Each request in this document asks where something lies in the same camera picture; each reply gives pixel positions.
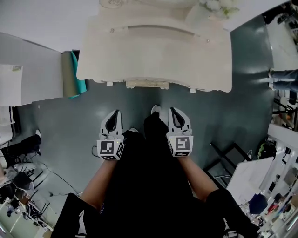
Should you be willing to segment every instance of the cable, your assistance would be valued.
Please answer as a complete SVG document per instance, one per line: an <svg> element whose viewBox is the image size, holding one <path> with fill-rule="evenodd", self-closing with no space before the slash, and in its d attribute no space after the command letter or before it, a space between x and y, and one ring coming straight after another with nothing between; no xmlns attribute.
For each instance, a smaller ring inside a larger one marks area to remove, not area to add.
<svg viewBox="0 0 298 238"><path fill-rule="evenodd" d="M32 163L34 163L34 162L33 162L33 160L32 160L32 158L33 158L33 157L35 157L36 155L37 155L37 153L35 153L35 155L34 155L34 156L32 156L32 157L28 158L27 160L31 160L31 161L32 161Z"/></svg>
<svg viewBox="0 0 298 238"><path fill-rule="evenodd" d="M36 200L34 202L38 202L42 199L47 199L47 198L51 198L51 197L58 197L58 196L67 196L69 193L65 193L65 194L61 194L61 193L58 193L58 194L53 194L52 192L49 192L50 193L50 196L47 196L47 197L42 197L41 199L39 200ZM75 194L77 197L79 197L80 194L82 194L83 192L79 192L77 194Z"/></svg>
<svg viewBox="0 0 298 238"><path fill-rule="evenodd" d="M23 170L23 172L26 171L26 169L27 169L27 167L28 167L28 159L27 159L27 156L25 156L24 158L26 158L26 168Z"/></svg>
<svg viewBox="0 0 298 238"><path fill-rule="evenodd" d="M247 156L251 159L251 156L252 156L252 150L249 150L249 151L247 152Z"/></svg>
<svg viewBox="0 0 298 238"><path fill-rule="evenodd" d="M20 172L22 172L22 170L23 170L23 168L24 168L24 161L23 161L23 159L22 159L20 156L16 156L16 157L18 157L18 158L21 160L21 162L22 162L22 168L21 168L21 170L20 170Z"/></svg>
<svg viewBox="0 0 298 238"><path fill-rule="evenodd" d="M67 184L68 184L68 185L75 191L76 194L79 194L79 193L77 192L77 190L76 190L74 187L72 187L72 185L70 185L70 184L69 184L64 178L62 178L59 174L57 174L57 173L51 171L51 170L47 167L46 164L44 164L44 163L42 163L42 162L40 162L40 161L38 161L38 162L41 163L41 164L43 164L43 165L47 168L47 170L49 170L51 173L57 175L57 176L58 176L59 178L61 178L65 183L67 183Z"/></svg>
<svg viewBox="0 0 298 238"><path fill-rule="evenodd" d="M98 157L98 158L100 158L99 156L97 156L97 155L93 154L93 148L94 148L94 147L96 147L96 148L97 148L97 146L96 146L96 145L92 146L92 149L91 149L91 154L92 154L93 156L95 156L95 157Z"/></svg>

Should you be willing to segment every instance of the black cable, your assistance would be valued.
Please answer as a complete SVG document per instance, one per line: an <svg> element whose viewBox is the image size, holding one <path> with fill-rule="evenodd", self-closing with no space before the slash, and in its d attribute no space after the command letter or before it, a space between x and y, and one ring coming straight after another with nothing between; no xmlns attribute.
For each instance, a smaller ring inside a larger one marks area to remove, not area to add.
<svg viewBox="0 0 298 238"><path fill-rule="evenodd" d="M34 156L32 156L32 157L29 158L29 159L32 161L32 163L34 163L33 160L32 160L32 158L35 157L36 155L37 155L37 153L35 153Z"/></svg>
<svg viewBox="0 0 298 238"><path fill-rule="evenodd" d="M24 168L24 161L23 161L23 159L20 156L16 156L16 157L18 157L21 160L21 162L22 162L22 169L20 170L20 172L22 172L22 170Z"/></svg>
<svg viewBox="0 0 298 238"><path fill-rule="evenodd" d="M23 170L23 172L26 171L27 167L28 167L28 160L26 161L26 168Z"/></svg>
<svg viewBox="0 0 298 238"><path fill-rule="evenodd" d="M39 199L39 200L36 200L36 201L34 201L34 202L38 202L38 201L40 201L40 200L42 200L42 199L47 199L47 198L51 198L51 197L58 197L58 196L67 196L69 193L65 193L65 194L62 194L62 193L58 193L58 194L53 194L52 192L49 192L50 193L50 196L47 196L47 197L42 197L41 199ZM81 194L81 193L83 193L83 192L79 192L79 193L77 193L77 194L75 194L77 197L79 197L79 194Z"/></svg>
<svg viewBox="0 0 298 238"><path fill-rule="evenodd" d="M44 163L42 163L42 162L40 162L40 161L38 161L38 162L41 163L41 164L43 164L43 165L47 168L47 170L49 170L51 173L57 175L57 176L58 176L59 178L61 178L65 183L67 183L67 184L68 184L68 185L75 191L76 194L79 194L79 192L77 192L77 190L76 190L74 187L72 187L72 185L70 185L70 184L69 184L64 178L62 178L59 174L57 174L57 173L51 171L51 170L47 167L46 164L44 164Z"/></svg>
<svg viewBox="0 0 298 238"><path fill-rule="evenodd" d="M98 158L100 158L99 156L97 156L97 155L93 154L93 148L94 148L94 147L96 147L96 148L97 148L97 146L96 146L96 145L92 146L92 149L91 149L91 154L92 154L93 156L95 156L95 157L98 157Z"/></svg>

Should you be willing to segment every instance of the jeans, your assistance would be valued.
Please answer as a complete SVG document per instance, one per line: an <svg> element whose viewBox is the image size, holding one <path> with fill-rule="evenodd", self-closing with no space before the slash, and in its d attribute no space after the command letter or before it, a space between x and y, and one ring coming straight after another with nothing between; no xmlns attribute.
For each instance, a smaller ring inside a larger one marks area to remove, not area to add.
<svg viewBox="0 0 298 238"><path fill-rule="evenodd" d="M298 69L285 71L271 71L271 76L276 79L294 79L292 82L278 81L273 83L276 90L291 90L298 93Z"/></svg>

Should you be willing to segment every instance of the black pants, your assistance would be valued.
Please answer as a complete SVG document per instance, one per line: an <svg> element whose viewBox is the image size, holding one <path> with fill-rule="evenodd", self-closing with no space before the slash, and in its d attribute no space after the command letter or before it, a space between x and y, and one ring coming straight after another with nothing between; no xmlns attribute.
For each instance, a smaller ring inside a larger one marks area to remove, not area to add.
<svg viewBox="0 0 298 238"><path fill-rule="evenodd" d="M1 149L7 166L9 167L14 165L17 156L38 152L40 144L41 138L38 135L34 135L22 140L18 144L10 145L6 148Z"/></svg>
<svg viewBox="0 0 298 238"><path fill-rule="evenodd" d="M193 198L179 161L170 153L169 130L158 113L145 119L144 130L146 139L136 132L123 134L125 147L108 187L103 215L119 217L127 209L134 214L158 210L160 216L161 211L168 215Z"/></svg>

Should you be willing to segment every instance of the teal cloth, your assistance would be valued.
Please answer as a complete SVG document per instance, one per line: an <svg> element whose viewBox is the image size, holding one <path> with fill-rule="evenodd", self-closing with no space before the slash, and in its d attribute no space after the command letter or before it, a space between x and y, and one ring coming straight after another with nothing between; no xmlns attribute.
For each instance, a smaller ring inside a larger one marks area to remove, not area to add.
<svg viewBox="0 0 298 238"><path fill-rule="evenodd" d="M87 88L86 88L85 80L79 80L76 77L76 71L77 71L77 68L78 68L78 60L77 60L77 58L76 58L76 56L75 56L75 54L73 52L71 52L71 56L72 56L72 63L73 63L73 67L74 67L74 78L76 80L78 91L79 91L79 94L78 95L69 97L70 99L73 99L75 97L78 97L81 93L86 92L87 91Z"/></svg>

